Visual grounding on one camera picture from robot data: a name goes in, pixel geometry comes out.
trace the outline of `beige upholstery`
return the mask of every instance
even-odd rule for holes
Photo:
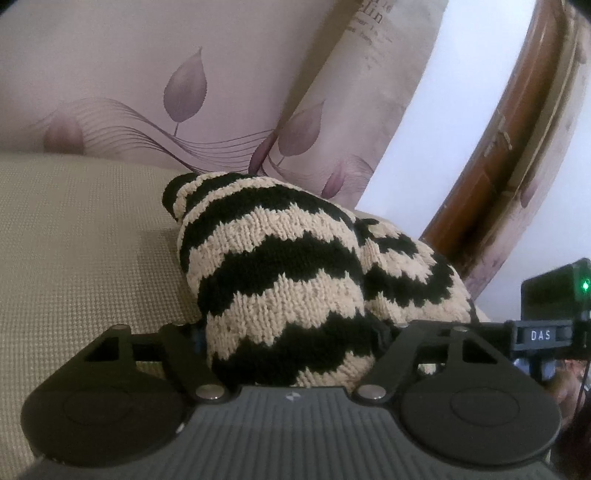
[[[197,314],[160,204],[177,171],[0,154],[0,479],[32,455],[20,408],[114,323],[156,330]]]

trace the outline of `gray ribbed surface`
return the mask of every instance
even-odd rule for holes
[[[290,401],[287,396],[300,396]],[[125,466],[85,470],[42,460],[22,480],[558,480],[542,463],[508,472],[446,465],[415,447],[381,408],[341,388],[248,387],[198,409],[181,435]]]

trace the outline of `brown wooden edge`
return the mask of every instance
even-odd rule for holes
[[[466,167],[421,239],[454,265],[505,189],[534,131],[566,37],[560,0],[538,0],[504,94]]]

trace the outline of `black circular pad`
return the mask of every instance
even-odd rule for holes
[[[21,424],[33,451],[98,468],[138,459],[174,438],[185,406],[170,385],[139,372],[97,377],[27,398]]]
[[[560,430],[560,410],[529,378],[495,367],[469,365],[414,384],[402,398],[404,426],[461,463],[504,466],[544,453]]]

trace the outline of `black and cream stripe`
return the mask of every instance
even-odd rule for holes
[[[175,178],[163,205],[230,386],[343,385],[375,361],[367,312],[385,322],[476,319],[455,270],[393,225],[269,177]]]

